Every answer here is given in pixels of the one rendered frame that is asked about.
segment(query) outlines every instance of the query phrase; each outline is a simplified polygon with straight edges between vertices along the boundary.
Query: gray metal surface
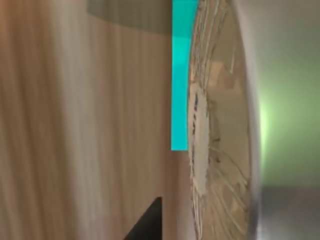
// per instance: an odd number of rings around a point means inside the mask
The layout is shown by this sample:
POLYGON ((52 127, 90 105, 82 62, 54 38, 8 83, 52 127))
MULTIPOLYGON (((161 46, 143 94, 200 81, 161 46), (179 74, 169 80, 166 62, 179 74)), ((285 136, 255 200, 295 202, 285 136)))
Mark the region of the gray metal surface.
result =
POLYGON ((320 239, 320 1, 235 0, 248 73, 250 240, 320 239))

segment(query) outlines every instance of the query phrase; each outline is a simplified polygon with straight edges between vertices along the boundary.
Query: wooden surface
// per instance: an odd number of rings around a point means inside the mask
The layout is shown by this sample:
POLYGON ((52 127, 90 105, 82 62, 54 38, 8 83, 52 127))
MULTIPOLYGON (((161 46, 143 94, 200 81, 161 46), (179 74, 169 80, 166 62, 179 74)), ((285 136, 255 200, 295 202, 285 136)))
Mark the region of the wooden surface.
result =
POLYGON ((0 239, 121 240, 159 196, 177 239, 170 97, 170 36, 86 0, 1 0, 0 239))

